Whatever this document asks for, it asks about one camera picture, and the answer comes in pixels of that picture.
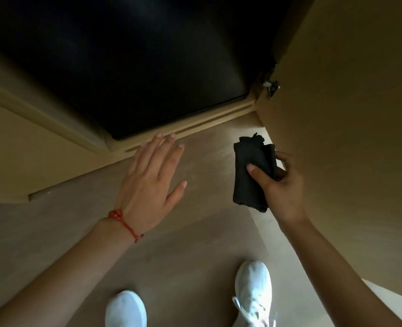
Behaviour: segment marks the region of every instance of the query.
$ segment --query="person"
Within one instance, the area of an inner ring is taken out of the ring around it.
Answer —
[[[183,197],[186,181],[168,195],[184,146],[174,147],[175,134],[158,133],[136,152],[115,203],[124,224],[104,218],[67,253],[0,308],[0,327],[60,327],[115,262],[135,236],[157,226]],[[402,326],[402,321],[366,286],[351,266],[316,230],[307,217],[303,177],[290,155],[276,152],[286,172],[274,181],[254,165],[247,170],[263,188],[277,219],[313,284],[332,322],[342,326]],[[235,281],[233,298],[239,315],[235,325],[268,326],[272,300],[269,272],[262,262],[245,262]],[[111,299],[106,327],[145,327],[141,298],[124,291]]]

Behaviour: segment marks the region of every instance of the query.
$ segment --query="white sneaker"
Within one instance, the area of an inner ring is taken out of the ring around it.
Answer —
[[[272,284],[266,265],[262,262],[244,262],[236,275],[235,290],[233,302],[240,311],[239,315],[250,325],[269,327]]]
[[[105,320],[106,327],[147,327],[147,311],[138,294],[125,290],[109,301]]]

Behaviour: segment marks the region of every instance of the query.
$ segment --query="open cabinet door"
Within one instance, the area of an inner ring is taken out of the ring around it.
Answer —
[[[316,226],[362,278],[402,295],[402,0],[310,1],[280,29],[281,88],[257,113],[306,177]]]

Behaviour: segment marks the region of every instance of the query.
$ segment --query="bracelet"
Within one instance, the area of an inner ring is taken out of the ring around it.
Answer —
[[[129,225],[127,225],[127,223],[124,221],[124,219],[122,219],[122,212],[120,209],[110,211],[109,214],[107,215],[107,217],[120,221],[122,223],[122,225],[124,225],[124,227],[127,228],[130,231],[130,233],[133,235],[134,243],[137,243],[140,238],[144,237],[144,234],[137,235],[133,231],[133,229]]]

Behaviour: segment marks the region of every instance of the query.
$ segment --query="skin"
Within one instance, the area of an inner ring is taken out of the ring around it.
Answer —
[[[183,197],[187,184],[182,181],[167,194],[184,147],[174,147],[175,134],[162,141],[159,133],[136,152],[115,203],[115,209],[121,209],[124,221],[138,235],[161,222]],[[253,165],[247,166],[248,172],[263,188],[272,213],[334,324],[402,326],[402,321],[374,295],[307,218],[303,178],[291,156],[277,152],[277,158],[287,167],[279,182]],[[133,243],[134,237],[120,222],[111,218],[99,220],[83,239],[0,308],[0,327],[66,325]]]

